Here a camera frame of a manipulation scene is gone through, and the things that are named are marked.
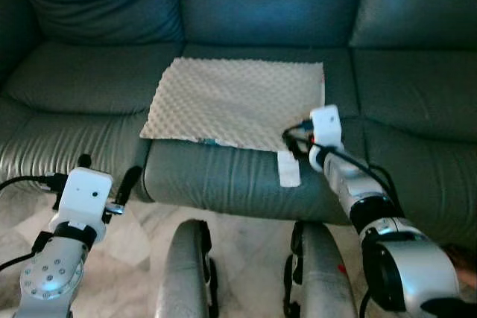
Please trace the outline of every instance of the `red mark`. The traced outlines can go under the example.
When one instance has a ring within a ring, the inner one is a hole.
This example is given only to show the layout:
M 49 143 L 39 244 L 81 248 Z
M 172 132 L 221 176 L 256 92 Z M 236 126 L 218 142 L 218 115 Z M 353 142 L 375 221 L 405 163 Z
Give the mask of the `red mark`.
M 339 264 L 338 269 L 341 273 L 344 273 L 346 275 L 346 267 L 343 264 Z

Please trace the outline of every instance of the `beige minky blanket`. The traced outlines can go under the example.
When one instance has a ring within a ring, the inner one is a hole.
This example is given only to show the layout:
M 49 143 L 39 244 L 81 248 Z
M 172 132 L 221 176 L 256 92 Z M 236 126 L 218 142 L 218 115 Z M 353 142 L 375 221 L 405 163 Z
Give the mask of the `beige minky blanket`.
M 286 150 L 282 132 L 324 105 L 322 63 L 176 58 L 140 136 Z

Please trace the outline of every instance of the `white plastic casing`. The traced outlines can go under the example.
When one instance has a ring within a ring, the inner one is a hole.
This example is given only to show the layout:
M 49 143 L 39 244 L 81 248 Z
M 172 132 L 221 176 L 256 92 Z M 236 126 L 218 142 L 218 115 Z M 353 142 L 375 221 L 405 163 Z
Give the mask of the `white plastic casing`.
M 54 231 L 60 223 L 83 229 L 85 225 L 96 231 L 99 242 L 106 233 L 102 217 L 113 178 L 106 173 L 86 168 L 75 168 L 68 175 L 58 213 L 50 221 L 49 228 Z
M 310 118 L 313 122 L 315 143 L 337 147 L 338 149 L 343 148 L 341 143 L 340 116 L 336 105 L 330 104 L 329 106 L 313 109 L 310 113 Z M 319 152 L 320 148 L 314 146 L 309 153 L 310 164 L 318 173 L 323 171 L 321 166 L 316 163 L 316 155 Z

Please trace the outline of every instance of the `cable connector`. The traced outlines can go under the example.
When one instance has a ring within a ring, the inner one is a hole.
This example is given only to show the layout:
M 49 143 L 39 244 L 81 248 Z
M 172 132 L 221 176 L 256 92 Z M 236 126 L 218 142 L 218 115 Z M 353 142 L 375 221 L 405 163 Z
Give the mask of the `cable connector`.
M 31 247 L 31 252 L 32 253 L 42 252 L 43 249 L 45 248 L 46 243 L 52 237 L 53 237 L 53 234 L 51 232 L 40 231 L 40 233 L 37 236 L 37 239 L 35 240 L 33 246 Z
M 68 175 L 62 173 L 47 173 L 41 182 L 44 184 L 42 189 L 54 191 L 56 193 L 60 193 L 63 191 L 66 185 L 66 180 L 68 179 Z

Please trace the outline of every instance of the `sofa armrest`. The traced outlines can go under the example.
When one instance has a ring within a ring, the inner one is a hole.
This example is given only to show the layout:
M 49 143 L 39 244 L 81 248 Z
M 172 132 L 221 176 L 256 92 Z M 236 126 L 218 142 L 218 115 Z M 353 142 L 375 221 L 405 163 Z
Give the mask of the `sofa armrest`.
M 28 0 L 0 0 L 0 87 L 41 38 Z

